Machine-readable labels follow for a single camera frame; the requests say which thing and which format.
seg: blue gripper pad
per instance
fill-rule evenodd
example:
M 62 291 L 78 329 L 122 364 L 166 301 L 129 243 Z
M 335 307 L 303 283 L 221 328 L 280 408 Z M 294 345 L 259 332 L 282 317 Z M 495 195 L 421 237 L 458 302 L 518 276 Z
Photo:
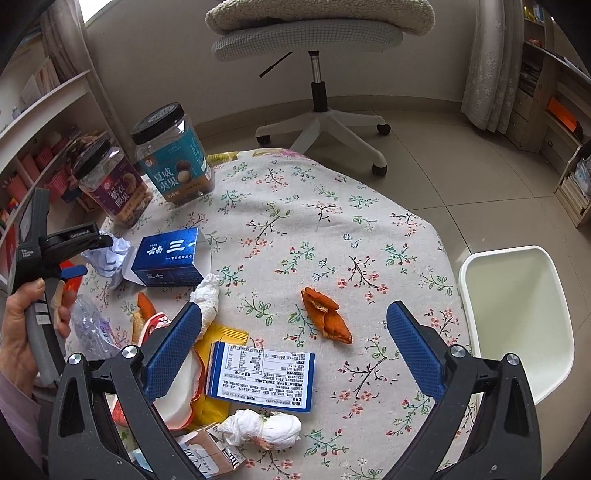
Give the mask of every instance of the blue gripper pad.
M 201 309 L 196 303 L 188 301 L 171 325 L 163 329 L 167 336 L 145 367 L 144 397 L 149 403 L 168 393 L 201 332 L 201 325 Z
M 445 393 L 443 366 L 401 301 L 391 303 L 386 314 L 388 332 L 424 395 L 439 402 Z

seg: black jar lid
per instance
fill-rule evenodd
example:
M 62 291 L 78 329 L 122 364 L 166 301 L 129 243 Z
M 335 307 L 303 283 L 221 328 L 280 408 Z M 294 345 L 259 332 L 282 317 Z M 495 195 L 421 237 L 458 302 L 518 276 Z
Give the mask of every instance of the black jar lid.
M 149 114 L 131 129 L 131 138 L 136 145 L 149 142 L 173 127 L 184 115 L 178 102 L 170 103 Z
M 108 138 L 99 140 L 85 152 L 82 153 L 80 159 L 74 165 L 73 173 L 76 180 L 81 180 L 86 177 L 103 159 L 111 149 L 111 142 Z

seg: macadamia nut jar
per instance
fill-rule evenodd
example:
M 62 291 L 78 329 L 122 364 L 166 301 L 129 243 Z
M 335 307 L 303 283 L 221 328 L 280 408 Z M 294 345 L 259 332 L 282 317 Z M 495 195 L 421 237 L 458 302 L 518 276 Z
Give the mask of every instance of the macadamia nut jar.
M 149 114 L 133 127 L 131 138 L 135 158 L 166 201 L 182 205 L 213 190 L 213 169 L 180 103 Z

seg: chair base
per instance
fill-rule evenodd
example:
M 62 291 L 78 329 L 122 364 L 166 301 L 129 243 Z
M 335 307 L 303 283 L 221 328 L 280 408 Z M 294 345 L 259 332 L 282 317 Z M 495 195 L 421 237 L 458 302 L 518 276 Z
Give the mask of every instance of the chair base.
M 386 175 L 388 163 L 381 152 L 359 138 L 348 127 L 367 127 L 375 125 L 382 135 L 389 133 L 389 125 L 379 115 L 361 115 L 359 113 L 340 112 L 328 109 L 326 112 L 306 112 L 297 117 L 283 120 L 276 124 L 263 125 L 256 129 L 256 137 L 264 138 L 268 143 L 268 136 L 286 134 L 301 130 L 291 150 L 304 154 L 319 137 L 321 132 L 328 132 L 341 143 L 353 148 L 361 154 L 368 155 L 372 159 L 374 174 L 383 177 Z

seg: white curtain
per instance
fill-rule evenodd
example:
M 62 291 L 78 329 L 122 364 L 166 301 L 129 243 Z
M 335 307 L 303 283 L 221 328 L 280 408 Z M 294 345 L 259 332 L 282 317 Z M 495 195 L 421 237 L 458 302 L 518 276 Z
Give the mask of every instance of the white curtain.
M 78 0 L 56 0 L 41 15 L 43 46 L 51 57 L 61 82 L 90 70 L 86 76 L 90 89 L 109 124 L 115 139 L 129 159 L 135 160 L 135 144 L 113 108 L 96 73 L 86 46 L 86 26 Z
M 507 131 L 523 49 L 519 0 L 478 0 L 462 112 L 482 130 Z

